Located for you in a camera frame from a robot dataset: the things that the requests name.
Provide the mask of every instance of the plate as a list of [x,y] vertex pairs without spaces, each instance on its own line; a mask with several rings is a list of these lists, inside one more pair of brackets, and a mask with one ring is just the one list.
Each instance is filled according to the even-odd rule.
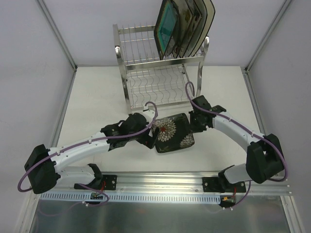
[[163,59],[177,23],[177,15],[170,0],[163,0],[158,15],[154,36],[160,60]]
[[173,50],[173,57],[177,58],[180,53],[183,39],[190,27],[193,20],[193,12],[189,8],[186,0],[172,0],[178,6],[179,19],[180,19],[180,37],[177,41],[177,46]]
[[192,40],[198,40],[199,37],[197,36],[197,38],[194,38],[194,32],[196,31],[198,25],[201,22],[202,19],[202,13],[200,12],[197,4],[195,3],[194,0],[186,0],[187,4],[189,6],[189,8],[191,9],[191,11],[193,12],[193,20],[191,22],[190,27],[188,28],[188,31],[185,34],[184,40],[181,44],[181,48],[180,48],[180,52],[179,52],[179,56],[183,57],[190,45],[190,41]]
[[203,44],[205,37],[207,36],[209,29],[212,25],[215,16],[215,7],[211,0],[194,0],[201,9],[202,20],[194,32],[193,40],[190,41],[188,49],[185,53],[186,57],[194,56],[200,46]]

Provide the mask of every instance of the wire rack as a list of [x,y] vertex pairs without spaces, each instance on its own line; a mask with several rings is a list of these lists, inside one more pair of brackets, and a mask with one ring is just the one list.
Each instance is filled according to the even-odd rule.
[[201,90],[202,67],[207,46],[194,57],[160,61],[154,38],[154,26],[122,27],[113,25],[117,60],[120,68],[128,113],[146,102],[157,105],[188,102],[185,84],[189,81],[186,63],[199,63],[198,90]]

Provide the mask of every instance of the metal frame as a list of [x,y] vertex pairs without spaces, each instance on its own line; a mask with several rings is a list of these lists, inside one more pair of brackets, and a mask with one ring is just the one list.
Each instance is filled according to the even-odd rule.
[[[160,60],[159,58],[157,58],[155,56],[155,53],[152,52],[152,48],[150,45],[150,40],[154,40],[154,38],[149,37],[148,32],[153,32],[154,31],[155,26],[139,26],[139,27],[128,27],[128,28],[118,28],[117,24],[113,25],[113,35],[114,35],[114,43],[115,43],[115,52],[116,52],[116,56],[117,56],[117,61],[118,61],[118,65],[119,65],[119,70],[120,70],[120,74],[121,74],[121,79],[122,79],[122,86],[123,86],[123,90],[124,90],[124,96],[125,96],[125,102],[126,102],[126,106],[127,106],[127,112],[128,114],[132,113],[132,110],[137,109],[139,107],[136,107],[136,105],[132,104],[131,105],[131,101],[130,101],[130,95],[129,95],[129,89],[132,90],[133,92],[133,87],[130,84],[130,81],[128,82],[128,74],[130,74],[130,76],[132,77],[132,73],[136,73],[137,77],[138,77],[138,72],[142,72],[142,77],[144,77],[146,80],[146,76],[151,77],[150,72],[154,72],[154,75],[158,77],[158,75],[156,74],[157,70],[160,70],[161,75],[162,74],[162,69],[165,70],[167,72],[167,75],[170,75],[168,73],[168,69],[172,69],[174,75],[177,76],[177,74],[174,72],[174,68],[173,66],[177,66],[178,68],[178,73],[180,73],[182,75],[182,77],[186,77],[187,80],[189,80],[188,78],[188,74],[187,71],[185,69],[185,64],[188,63],[197,63],[199,62],[199,67],[198,67],[198,80],[197,80],[197,94],[196,96],[199,96],[201,94],[201,89],[202,89],[202,71],[203,71],[203,65],[204,65],[204,60],[208,51],[208,46],[209,46],[209,37],[207,36],[204,40],[204,45],[200,47],[200,52],[198,54],[196,54],[194,57],[186,57],[186,58],[176,58],[173,59],[172,57],[168,56],[166,57],[164,60]],[[143,33],[147,32],[147,37],[148,38],[143,38]],[[141,35],[141,38],[138,39],[137,37],[137,33]],[[121,41],[120,39],[120,35],[123,35],[124,40]],[[125,39],[125,35],[129,35],[129,39],[126,40]],[[145,45],[144,45],[144,41],[148,41],[149,42],[149,46],[150,46],[150,52],[151,55],[149,54],[149,56],[151,58],[148,58],[148,53],[145,50]],[[128,60],[127,59],[127,50],[126,50],[126,42],[130,43],[130,47],[131,47],[131,53],[133,56],[132,60]],[[133,52],[133,45],[135,44],[135,42],[137,43],[137,51],[138,52],[138,58],[139,59],[135,59],[134,53]],[[143,55],[140,53],[139,51],[139,46],[138,46],[138,42],[142,43],[143,45]],[[151,84],[151,90],[147,91],[146,86],[144,86],[145,88],[145,93],[147,93],[147,95],[150,96],[151,99],[151,95],[148,92],[152,92],[155,93],[153,90],[153,83]],[[174,102],[170,102],[170,100],[168,99],[168,103],[169,105],[173,105],[173,104],[180,104],[180,103],[184,103],[184,102],[188,102],[186,99],[182,99],[182,98],[178,98],[178,99],[174,99]],[[161,101],[161,103],[156,103],[157,105],[162,105],[165,104]]]
[[[67,89],[67,94],[66,94],[65,99],[63,101],[64,104],[63,104],[62,110],[59,114],[59,118],[57,120],[55,131],[53,132],[53,135],[52,135],[52,139],[51,139],[51,143],[50,143],[51,147],[57,146],[59,135],[60,135],[60,132],[61,132],[61,129],[63,126],[66,110],[68,107],[70,94],[72,91],[75,76],[76,76],[76,70],[73,72],[69,87]],[[30,231],[31,224],[32,224],[33,218],[35,216],[35,210],[36,210],[38,201],[40,199],[40,196],[41,195],[36,195],[33,192],[29,193],[29,197],[27,199],[27,202],[25,202],[23,207],[21,208],[22,209],[21,216],[23,216],[23,218],[20,218],[20,221],[17,223],[16,231],[18,231],[19,233],[27,233]]]
[[[259,46],[257,47],[252,59],[250,60],[246,70],[243,71],[243,76],[245,79],[245,84],[247,86],[249,96],[251,98],[251,102],[255,111],[255,115],[257,118],[257,122],[260,128],[260,131],[262,133],[266,132],[264,124],[262,122],[259,107],[256,101],[256,95],[254,93],[254,90],[251,85],[250,77],[248,76],[249,70],[253,66],[254,62],[256,61],[258,55],[260,54],[261,50],[263,49],[265,43],[271,36],[272,32],[280,22],[281,18],[285,14],[286,10],[288,9],[289,5],[292,3],[293,0],[284,0],[284,3],[282,7],[280,8],[279,12],[277,13],[276,17],[274,18],[273,22],[269,26],[269,29],[267,30],[266,34],[264,35],[263,39],[261,40]],[[57,41],[59,42],[60,47],[62,48],[65,56],[67,57],[69,63],[71,64],[74,71],[77,69],[77,65],[61,35],[59,32],[57,25],[55,24],[55,21],[53,20],[46,3],[44,0],[36,0],[40,10],[42,11],[45,19],[47,20],[52,32],[54,33]],[[128,98],[128,90],[127,90],[127,78],[126,73],[128,70],[135,70],[137,68],[146,68],[146,67],[154,67],[158,65],[171,65],[171,64],[180,64],[192,61],[200,61],[199,67],[198,67],[198,88],[197,88],[197,95],[200,95],[201,91],[201,85],[202,85],[202,69],[204,65],[204,59],[206,56],[206,52],[208,50],[208,44],[209,44],[209,38],[206,38],[206,43],[204,47],[201,47],[201,55],[198,57],[190,58],[190,59],[179,59],[176,61],[168,60],[168,61],[161,61],[160,63],[158,61],[151,62],[149,64],[135,64],[135,65],[129,65],[128,67],[125,66],[123,59],[122,59],[122,51],[120,47],[120,34],[126,33],[125,30],[129,30],[130,33],[137,33],[137,32],[147,32],[147,31],[153,31],[154,26],[142,26],[142,27],[132,27],[128,29],[118,29],[115,31],[114,26],[114,38],[115,38],[115,49],[116,49],[116,55],[117,60],[119,64],[119,69],[121,73],[122,78],[122,84],[125,94],[125,99],[128,107],[128,112],[131,112],[131,106],[130,101]],[[183,71],[188,78],[188,74],[186,73],[185,66],[183,67]],[[61,131],[61,126],[63,124],[63,120],[66,113],[66,108],[68,105],[73,81],[74,81],[75,73],[72,77],[68,93],[66,96],[66,99],[64,100],[63,109],[60,115],[60,118],[57,123],[57,127],[55,129],[55,132],[53,134],[53,139],[51,142],[51,146],[56,146],[59,134]],[[140,193],[157,193],[157,192],[173,192],[173,193],[184,193],[189,195],[199,195],[201,193],[202,184],[201,177],[202,176],[217,176],[216,172],[195,172],[195,173],[114,173],[119,175],[118,178],[118,193],[133,193],[133,192],[140,192]],[[288,221],[288,224],[290,226],[291,232],[304,233],[305,230],[303,228],[303,224],[301,222],[301,218],[298,214],[294,198],[292,196],[292,192],[290,189],[290,186],[287,182],[285,183],[271,183],[266,182],[262,185],[259,184],[253,184],[251,191],[249,195],[268,195],[268,196],[281,196],[284,211],[286,214],[286,218]],[[17,223],[17,230],[20,233],[27,233],[30,230],[32,219],[35,216],[35,210],[37,202],[40,198],[40,195],[35,195],[34,193],[29,193],[29,197],[27,201],[24,203],[24,206],[22,207],[22,211],[20,216],[22,217],[20,222]]]
[[250,62],[248,63],[248,65],[246,67],[246,72],[247,73],[252,68],[254,62],[256,61],[257,57],[259,56],[259,54],[262,51],[263,47],[265,46],[266,42],[270,38],[272,32],[275,30],[275,28],[277,27],[278,23],[283,18],[285,12],[287,11],[288,7],[290,6],[290,4],[292,2],[293,2],[293,0],[284,0],[282,6],[280,7],[280,9],[279,9],[278,13],[276,14],[275,18],[273,19],[272,23],[270,24],[267,32],[265,33],[265,35],[261,39],[261,42],[259,43],[258,47],[256,48],[255,53],[253,54]]
[[[257,123],[259,125],[259,129],[262,133],[266,134],[267,131],[262,121],[262,118],[260,116],[260,110],[259,110],[258,102],[256,99],[256,94],[252,87],[252,81],[251,81],[250,74],[245,69],[242,69],[242,73],[243,73],[245,84],[248,90],[248,94],[250,96],[250,99],[253,105],[253,109],[255,112]],[[305,233],[306,231],[304,229],[297,206],[295,204],[294,197],[292,196],[292,191],[289,189],[288,195],[280,195],[280,196],[281,196],[281,200],[282,200],[283,207],[284,207],[284,212],[285,212],[287,222],[288,222],[291,232],[292,233]]]
[[68,47],[67,47],[65,41],[64,41],[64,39],[63,39],[61,33],[59,32],[58,27],[57,27],[57,25],[55,24],[55,21],[54,21],[52,15],[50,14],[50,11],[49,11],[49,9],[48,9],[48,7],[47,7],[45,1],[44,1],[44,0],[35,0],[35,1],[36,1],[36,3],[38,4],[38,6],[39,6],[39,8],[40,8],[40,10],[41,10],[41,12],[42,12],[42,14],[43,14],[43,16],[44,16],[45,19],[47,20],[47,23],[49,24],[49,26],[50,26],[50,28],[51,28],[53,34],[55,35],[55,37],[56,37],[56,39],[57,39],[57,41],[58,41],[58,43],[59,43],[61,49],[63,50],[63,52],[64,52],[64,54],[65,54],[67,60],[69,61],[69,63],[70,63],[70,65],[71,65],[72,69],[73,69],[74,71],[76,71],[77,65],[76,65],[76,63],[74,62],[74,59],[73,59],[73,57],[72,57],[72,55],[71,55],[71,53],[70,53],[70,51],[69,51],[69,49],[68,49]]

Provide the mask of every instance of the white surface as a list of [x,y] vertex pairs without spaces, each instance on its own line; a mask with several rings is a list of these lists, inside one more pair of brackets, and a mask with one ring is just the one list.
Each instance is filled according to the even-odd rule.
[[311,1],[296,0],[251,70],[268,132],[278,135],[289,165],[289,181],[311,232]]
[[[196,80],[197,67],[187,68]],[[236,119],[258,130],[239,67],[204,67],[202,94],[214,105],[226,108]],[[159,111],[159,119],[191,110],[175,106]],[[118,67],[80,67],[73,85],[59,145],[79,140],[107,124],[126,119],[126,105]],[[218,171],[246,160],[245,151],[229,137],[210,129],[194,134],[195,145],[158,154],[138,142],[77,162],[97,163],[102,171]]]
[[[117,65],[112,24],[155,24],[162,0],[45,0],[77,65]],[[213,0],[208,65],[246,66],[283,0]]]
[[229,168],[225,171],[225,177],[229,183],[252,180],[246,171],[246,164],[240,164]]
[[0,232],[12,233],[28,197],[17,183],[50,146],[73,71],[34,0],[1,1],[0,22]]
[[55,186],[56,188],[72,188],[75,183],[88,184],[94,180],[94,171],[88,165],[68,166],[61,171],[57,171],[57,173],[61,176],[61,178],[57,180],[57,184]]
[[[233,116],[230,115],[229,112],[225,112],[222,114],[224,116],[230,117],[233,120],[236,120]],[[253,131],[253,133],[262,136],[262,134],[259,131],[254,131],[254,129],[249,128],[242,122],[239,123],[248,128],[250,131]],[[259,139],[252,137],[252,135],[245,132],[245,130],[243,130],[233,122],[230,122],[229,120],[221,116],[216,116],[215,118],[213,118],[213,126],[215,129],[219,130],[220,132],[223,132],[232,140],[236,141],[245,150],[245,152],[247,152],[247,147],[251,144],[251,142],[259,141]]]
[[88,138],[78,140],[76,142],[73,142],[69,145],[63,145],[64,148],[68,148],[70,146],[73,146],[75,144],[89,141],[90,143],[77,146],[75,148],[72,148],[68,151],[60,153],[63,147],[53,147],[50,148],[51,151],[49,152],[49,155],[54,154],[57,152],[57,156],[51,158],[52,161],[56,162],[56,165],[54,166],[55,172],[61,171],[63,168],[70,166],[71,164],[80,161],[81,159],[88,158],[91,155],[98,154],[98,153],[105,153],[109,150],[109,144],[107,143],[107,140],[101,140],[97,142],[91,142],[92,139],[103,137],[104,134],[101,132],[95,133],[93,136],[90,136]]

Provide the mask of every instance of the red wire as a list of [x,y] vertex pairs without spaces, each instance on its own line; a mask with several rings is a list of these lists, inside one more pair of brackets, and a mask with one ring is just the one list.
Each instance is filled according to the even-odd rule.
[[101,188],[101,191],[104,190],[104,187],[106,186],[106,182],[104,181],[104,183],[102,183],[102,188]]

